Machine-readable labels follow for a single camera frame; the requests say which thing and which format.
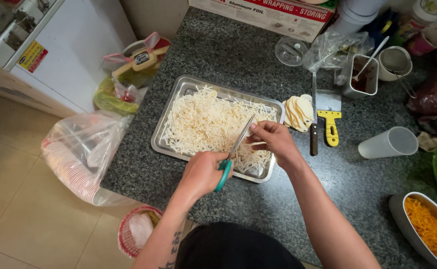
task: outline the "metal container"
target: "metal container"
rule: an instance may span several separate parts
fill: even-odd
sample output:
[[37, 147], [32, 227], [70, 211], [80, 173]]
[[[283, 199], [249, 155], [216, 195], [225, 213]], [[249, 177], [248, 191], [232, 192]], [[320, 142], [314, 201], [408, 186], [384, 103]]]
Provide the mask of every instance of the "metal container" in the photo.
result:
[[[174, 100], [177, 97], [194, 94], [197, 92], [197, 88], [202, 89], [205, 85], [213, 86], [213, 89], [217, 91], [217, 98], [226, 99], [226, 100], [238, 100], [238, 101], [250, 101], [254, 103], [261, 103], [266, 108], [275, 108], [277, 110], [277, 119], [279, 119], [279, 123], [283, 123], [283, 119], [285, 117], [285, 107], [283, 104], [277, 100], [273, 100], [267, 97], [258, 96], [252, 93], [248, 93], [245, 91], [241, 91], [238, 89], [231, 89], [217, 83], [205, 81], [199, 79], [197, 77], [184, 75], [180, 76], [174, 84], [172, 91], [170, 92], [169, 99], [167, 100], [167, 104], [162, 112], [162, 115], [157, 123], [157, 127], [155, 128], [154, 134], [150, 140], [152, 148], [160, 153], [167, 154], [169, 156], [173, 156], [182, 160], [189, 161], [191, 155], [188, 154], [180, 154], [171, 149], [167, 144], [166, 140], [162, 139], [164, 136], [165, 130], [168, 128], [167, 120], [169, 117], [170, 110], [174, 105]], [[275, 156], [272, 154], [272, 158], [270, 161], [265, 164], [265, 167], [256, 167], [249, 169], [245, 173], [241, 173], [237, 170], [233, 171], [233, 175], [239, 178], [243, 178], [246, 180], [250, 180], [256, 183], [263, 183], [270, 179], [272, 176], [272, 168], [275, 164]]]
[[374, 58], [370, 64], [366, 67], [366, 69], [371, 69], [371, 72], [366, 76], [366, 90], [360, 91], [356, 90], [352, 86], [352, 76], [353, 76], [353, 64], [355, 59], [362, 62], [362, 66], [368, 61], [369, 57], [365, 55], [356, 54], [351, 58], [351, 61], [348, 62], [345, 71], [345, 74], [348, 75], [345, 87], [343, 88], [343, 95], [352, 98], [359, 99], [365, 96], [375, 95], [378, 91], [378, 72], [380, 69], [380, 64], [378, 60]]

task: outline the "shredded orange food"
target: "shredded orange food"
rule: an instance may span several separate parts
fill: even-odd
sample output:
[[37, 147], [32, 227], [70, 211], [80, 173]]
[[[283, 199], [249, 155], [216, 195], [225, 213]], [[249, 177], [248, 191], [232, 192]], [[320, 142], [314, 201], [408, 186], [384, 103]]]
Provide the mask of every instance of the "shredded orange food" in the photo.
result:
[[407, 197], [405, 210], [418, 235], [437, 257], [437, 219], [431, 215], [429, 208], [417, 199]]

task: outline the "spoon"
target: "spoon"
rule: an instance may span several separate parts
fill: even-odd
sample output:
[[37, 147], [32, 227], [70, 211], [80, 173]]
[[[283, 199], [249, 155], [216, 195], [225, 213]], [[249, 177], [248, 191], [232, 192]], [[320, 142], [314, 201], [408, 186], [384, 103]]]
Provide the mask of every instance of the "spoon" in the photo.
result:
[[374, 57], [378, 54], [378, 52], [380, 51], [380, 49], [384, 46], [384, 44], [386, 43], [386, 41], [388, 41], [390, 39], [389, 36], [387, 36], [385, 39], [383, 39], [383, 41], [381, 42], [381, 44], [376, 48], [376, 50], [374, 50], [373, 55], [371, 55], [370, 59], [368, 60], [368, 62], [366, 62], [365, 66], [362, 68], [362, 70], [358, 73], [358, 75], [356, 76], [352, 76], [352, 79], [354, 81], [358, 81], [358, 76], [363, 72], [363, 70], [365, 70], [366, 66], [371, 63], [371, 61], [374, 59]]

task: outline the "scissors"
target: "scissors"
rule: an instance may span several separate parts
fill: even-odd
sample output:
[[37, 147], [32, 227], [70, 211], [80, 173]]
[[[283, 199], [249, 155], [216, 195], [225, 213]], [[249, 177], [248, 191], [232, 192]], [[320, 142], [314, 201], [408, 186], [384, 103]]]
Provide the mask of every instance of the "scissors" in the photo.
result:
[[223, 160], [220, 163], [220, 166], [218, 167], [219, 170], [224, 170], [223, 175], [220, 178], [220, 181], [217, 184], [217, 187], [215, 188], [214, 192], [218, 193], [222, 189], [223, 185], [225, 184], [225, 181], [227, 181], [228, 173], [230, 173], [230, 169], [232, 168], [232, 156], [237, 151], [237, 148], [239, 147], [240, 142], [242, 142], [242, 139], [245, 137], [245, 134], [247, 133], [247, 130], [250, 128], [250, 125], [255, 118], [255, 114], [252, 115], [252, 117], [247, 122], [247, 125], [245, 125], [245, 128], [240, 133], [239, 138], [237, 138], [237, 141], [235, 141], [235, 144], [233, 145], [232, 150], [230, 150], [230, 153], [228, 154], [228, 158], [226, 160]]

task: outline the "sticker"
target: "sticker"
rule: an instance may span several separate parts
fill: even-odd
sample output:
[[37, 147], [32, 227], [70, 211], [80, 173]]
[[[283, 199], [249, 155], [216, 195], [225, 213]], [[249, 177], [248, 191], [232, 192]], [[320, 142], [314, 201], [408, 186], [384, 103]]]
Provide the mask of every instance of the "sticker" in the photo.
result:
[[135, 64], [140, 65], [147, 62], [150, 59], [149, 54], [147, 52], [139, 53], [134, 57]]
[[29, 72], [34, 73], [47, 53], [47, 49], [34, 40], [34, 42], [29, 45], [28, 49], [22, 54], [21, 58], [19, 58], [18, 64]]

